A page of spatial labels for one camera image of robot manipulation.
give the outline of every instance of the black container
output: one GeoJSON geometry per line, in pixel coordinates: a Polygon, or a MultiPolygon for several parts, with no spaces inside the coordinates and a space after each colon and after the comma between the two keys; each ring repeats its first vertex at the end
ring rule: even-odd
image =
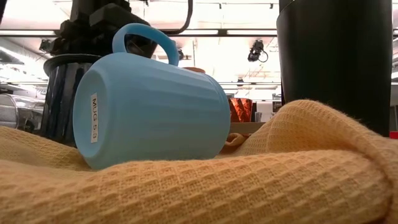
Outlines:
{"type": "Polygon", "coordinates": [[[391,0],[296,0],[277,20],[286,102],[311,99],[389,135],[391,0]]]}
{"type": "Polygon", "coordinates": [[[75,147],[72,111],[81,78],[100,56],[65,54],[48,59],[44,71],[49,76],[40,135],[75,147]]]}

